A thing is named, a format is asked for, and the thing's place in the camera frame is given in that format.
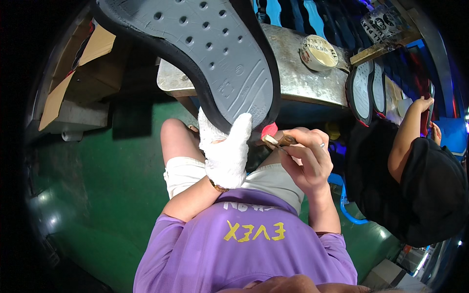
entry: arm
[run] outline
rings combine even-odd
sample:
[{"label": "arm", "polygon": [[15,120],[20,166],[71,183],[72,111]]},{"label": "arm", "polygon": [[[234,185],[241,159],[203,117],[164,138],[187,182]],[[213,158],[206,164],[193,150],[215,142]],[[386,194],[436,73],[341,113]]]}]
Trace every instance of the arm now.
[{"label": "arm", "polygon": [[407,110],[404,120],[399,126],[387,161],[389,173],[397,182],[401,181],[412,142],[420,137],[420,116],[433,101],[433,98],[425,100],[424,97],[415,101]]},{"label": "arm", "polygon": [[174,196],[162,213],[184,222],[190,221],[210,207],[221,192],[214,184],[223,188],[238,188],[246,178],[248,159],[247,140],[251,135],[251,114],[243,113],[234,121],[230,135],[218,130],[208,121],[202,108],[199,111],[200,149],[205,151],[205,173],[197,183]]},{"label": "arm", "polygon": [[[318,234],[340,233],[340,220],[331,196],[327,178],[333,165],[327,145],[329,137],[324,132],[314,129],[303,132],[298,129],[285,131],[305,147],[283,147],[288,155],[282,154],[282,166],[292,177],[295,184],[306,194],[310,203],[309,224]],[[293,159],[301,159],[302,166]]]},{"label": "arm", "polygon": [[173,197],[164,207],[162,214],[188,222],[201,211],[210,207],[220,194],[221,192],[217,191],[208,177],[205,176],[196,184]]},{"label": "arm", "polygon": [[310,204],[308,222],[316,234],[340,233],[339,214],[332,200],[329,184],[322,190],[305,194]]}]

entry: hand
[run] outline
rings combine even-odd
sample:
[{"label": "hand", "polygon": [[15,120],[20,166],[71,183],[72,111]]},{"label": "hand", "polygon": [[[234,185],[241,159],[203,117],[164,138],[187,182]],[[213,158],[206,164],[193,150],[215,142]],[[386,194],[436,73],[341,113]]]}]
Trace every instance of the hand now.
[{"label": "hand", "polygon": [[435,102],[434,98],[426,100],[424,96],[421,96],[420,99],[412,103],[410,107],[417,108],[419,109],[420,113],[423,113],[430,107],[431,104],[433,104],[433,102]]},{"label": "hand", "polygon": [[[305,147],[283,147],[289,154],[288,156],[280,152],[283,168],[305,194],[329,195],[330,193],[324,192],[329,189],[327,178],[333,168],[331,156],[327,151],[329,136],[318,129],[309,132],[292,129],[284,131],[284,134],[293,136]],[[303,165],[298,165],[291,156],[301,159]]]},{"label": "hand", "polygon": [[441,130],[439,129],[438,125],[431,122],[431,139],[436,142],[437,145],[441,145]]},{"label": "hand", "polygon": [[223,188],[238,188],[246,179],[246,162],[251,136],[252,117],[243,113],[234,121],[230,134],[218,130],[199,110],[199,148],[205,152],[205,172],[213,183]]}]

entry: stainless steel workbench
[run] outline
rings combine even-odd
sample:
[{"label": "stainless steel workbench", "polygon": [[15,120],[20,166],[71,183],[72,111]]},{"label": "stainless steel workbench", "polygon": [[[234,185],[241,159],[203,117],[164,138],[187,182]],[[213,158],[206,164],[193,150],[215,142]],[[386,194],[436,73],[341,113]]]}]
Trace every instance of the stainless steel workbench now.
[{"label": "stainless steel workbench", "polygon": [[[303,64],[298,52],[306,34],[264,23],[261,27],[277,59],[283,99],[347,107],[349,56],[345,49],[334,46],[339,57],[337,68],[312,71]],[[165,60],[159,64],[157,84],[175,98],[197,95],[189,78]]]}]

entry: gloved hand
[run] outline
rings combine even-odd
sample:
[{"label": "gloved hand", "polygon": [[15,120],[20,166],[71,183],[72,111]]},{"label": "gloved hand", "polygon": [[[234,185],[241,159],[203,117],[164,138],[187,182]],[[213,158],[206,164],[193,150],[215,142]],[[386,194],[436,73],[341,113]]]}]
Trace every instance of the gloved hand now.
[{"label": "gloved hand", "polygon": [[243,113],[234,121],[229,135],[208,121],[199,110],[199,148],[205,152],[205,172],[213,183],[223,188],[238,188],[246,179],[246,162],[251,136],[252,117]]}]

